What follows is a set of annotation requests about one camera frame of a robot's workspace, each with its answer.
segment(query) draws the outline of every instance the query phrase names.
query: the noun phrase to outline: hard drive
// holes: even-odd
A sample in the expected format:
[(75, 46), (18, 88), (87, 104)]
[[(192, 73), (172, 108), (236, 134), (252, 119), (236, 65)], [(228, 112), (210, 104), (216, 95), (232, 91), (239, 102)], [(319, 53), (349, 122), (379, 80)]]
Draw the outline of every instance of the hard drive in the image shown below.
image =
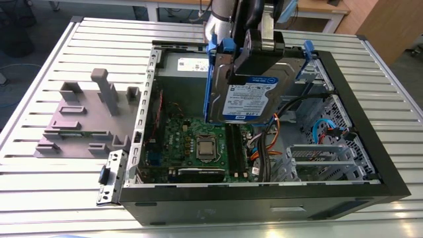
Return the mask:
[(306, 59), (283, 58), (263, 75), (250, 76), (244, 85), (228, 85), (224, 76), (231, 66), (230, 57), (216, 56), (207, 121), (267, 124)]

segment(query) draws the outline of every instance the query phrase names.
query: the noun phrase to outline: motherboard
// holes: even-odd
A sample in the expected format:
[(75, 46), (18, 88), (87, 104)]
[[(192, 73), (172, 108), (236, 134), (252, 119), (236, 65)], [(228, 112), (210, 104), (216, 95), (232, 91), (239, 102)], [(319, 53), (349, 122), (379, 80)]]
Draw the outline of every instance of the motherboard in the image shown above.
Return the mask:
[(147, 151), (143, 174), (154, 183), (248, 182), (243, 144), (251, 136), (248, 125), (212, 125), (204, 119), (168, 118), (163, 149)]

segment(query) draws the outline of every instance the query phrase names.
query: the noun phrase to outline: cpu socket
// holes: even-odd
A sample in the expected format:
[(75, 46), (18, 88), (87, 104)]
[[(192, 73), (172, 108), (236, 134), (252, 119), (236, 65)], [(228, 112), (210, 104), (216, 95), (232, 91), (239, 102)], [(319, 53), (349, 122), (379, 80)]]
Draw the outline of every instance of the cpu socket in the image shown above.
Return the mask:
[(198, 159), (210, 163), (216, 158), (216, 137), (215, 135), (196, 136)]

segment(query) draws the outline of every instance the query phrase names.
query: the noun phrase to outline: sticker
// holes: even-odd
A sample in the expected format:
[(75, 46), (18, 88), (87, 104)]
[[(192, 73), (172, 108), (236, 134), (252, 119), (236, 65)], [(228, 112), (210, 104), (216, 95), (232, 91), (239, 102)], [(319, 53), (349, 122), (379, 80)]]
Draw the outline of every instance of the sticker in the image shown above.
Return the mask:
[(258, 167), (252, 167), (251, 173), (252, 173), (254, 175), (259, 175), (260, 169), (259, 169)]
[(210, 70), (210, 59), (179, 58), (178, 71), (207, 72)]
[(262, 115), (268, 102), (266, 93), (275, 89), (278, 78), (252, 76), (246, 85), (230, 85), (223, 115), (227, 119), (246, 120)]

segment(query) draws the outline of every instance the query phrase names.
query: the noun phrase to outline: aluminum slotted table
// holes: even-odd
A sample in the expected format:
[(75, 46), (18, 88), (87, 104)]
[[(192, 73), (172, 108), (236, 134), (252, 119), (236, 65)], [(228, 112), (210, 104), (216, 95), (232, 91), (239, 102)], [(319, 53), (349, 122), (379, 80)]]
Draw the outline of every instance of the aluminum slotted table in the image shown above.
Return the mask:
[(0, 234), (26, 236), (107, 231), (148, 237), (422, 237), (423, 113), (370, 43), (357, 36), (283, 32), (286, 43), (313, 40), (331, 51), (413, 195), (337, 221), (143, 228), (123, 207), (96, 207), (106, 159), (38, 159), (35, 146), (62, 96), (63, 81), (91, 82), (106, 68), (116, 90), (143, 89), (152, 40), (203, 42), (203, 26), (86, 18), (71, 22), (0, 134)]

